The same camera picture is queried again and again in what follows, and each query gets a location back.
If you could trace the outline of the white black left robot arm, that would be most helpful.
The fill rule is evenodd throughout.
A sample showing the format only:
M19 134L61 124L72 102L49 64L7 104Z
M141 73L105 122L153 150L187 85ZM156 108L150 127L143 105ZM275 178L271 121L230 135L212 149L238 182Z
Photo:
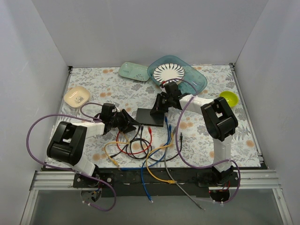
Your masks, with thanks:
M84 183L88 187L96 187L100 176L94 172L96 165L83 155L85 140L106 135L112 128L128 133L136 130L139 125L140 123L134 120L126 110L120 111L114 104L104 103L101 112L92 122L60 122L48 145L47 156L85 174Z

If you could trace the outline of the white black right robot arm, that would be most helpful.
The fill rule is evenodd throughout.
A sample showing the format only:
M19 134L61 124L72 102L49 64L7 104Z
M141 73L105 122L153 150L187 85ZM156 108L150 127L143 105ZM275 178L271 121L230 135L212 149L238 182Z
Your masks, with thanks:
M179 156L184 163L195 169L212 168L212 180L217 186L223 186L229 181L233 173L233 160L231 160L231 143L238 120L229 104L223 97L207 99L194 96L189 93L181 93L176 82L163 82L163 90L157 94L157 98L151 115L166 113L170 107L181 110L177 126L185 111L191 111L203 116L206 129L213 138L214 161L209 166L193 166L189 164L181 153Z

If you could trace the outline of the black network switch box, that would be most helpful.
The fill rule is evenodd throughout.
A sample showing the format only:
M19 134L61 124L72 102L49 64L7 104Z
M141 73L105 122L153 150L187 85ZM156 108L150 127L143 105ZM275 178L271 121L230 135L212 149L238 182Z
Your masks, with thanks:
M164 114L151 114L151 109L138 108L136 113L136 121L142 125L163 127Z

